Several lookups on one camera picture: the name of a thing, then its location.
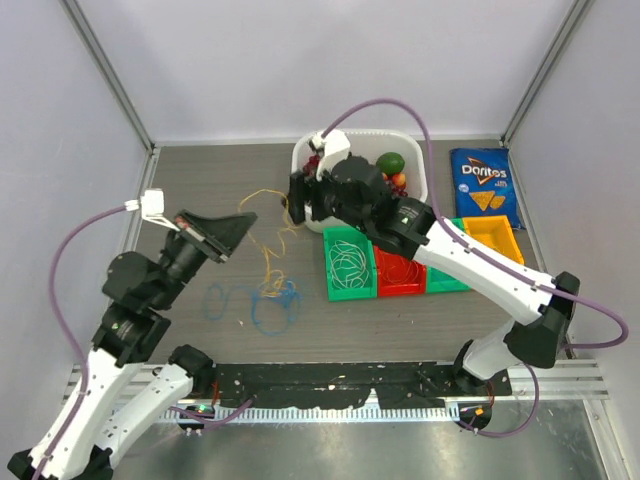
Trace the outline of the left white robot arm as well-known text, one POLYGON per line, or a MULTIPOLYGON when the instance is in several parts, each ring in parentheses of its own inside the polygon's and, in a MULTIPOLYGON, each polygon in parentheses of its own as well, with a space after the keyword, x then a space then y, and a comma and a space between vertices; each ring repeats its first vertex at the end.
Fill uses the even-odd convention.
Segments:
POLYGON ((214 362, 177 347, 159 376, 121 409, 122 391, 141 371, 169 329, 171 308, 208 260, 226 262, 256 222, 253 212, 207 218, 179 211, 168 223, 158 260, 134 252, 116 256, 102 292, 104 312, 80 379, 42 440, 15 453, 8 470, 19 479, 110 479, 128 450, 161 413, 180 399, 205 397, 214 362))

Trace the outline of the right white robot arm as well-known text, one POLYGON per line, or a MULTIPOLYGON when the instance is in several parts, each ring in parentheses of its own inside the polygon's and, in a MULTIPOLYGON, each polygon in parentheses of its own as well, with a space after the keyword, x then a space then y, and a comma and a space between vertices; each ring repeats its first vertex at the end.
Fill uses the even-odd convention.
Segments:
POLYGON ((442 271, 509 314, 503 327, 458 353, 451 380, 460 393, 480 394, 497 373, 520 363, 555 365, 573 317, 569 297, 580 286, 572 274, 532 271, 486 247, 423 201, 394 193, 360 156, 348 155, 331 171, 291 173, 287 198, 294 223, 335 217, 379 249, 442 271))

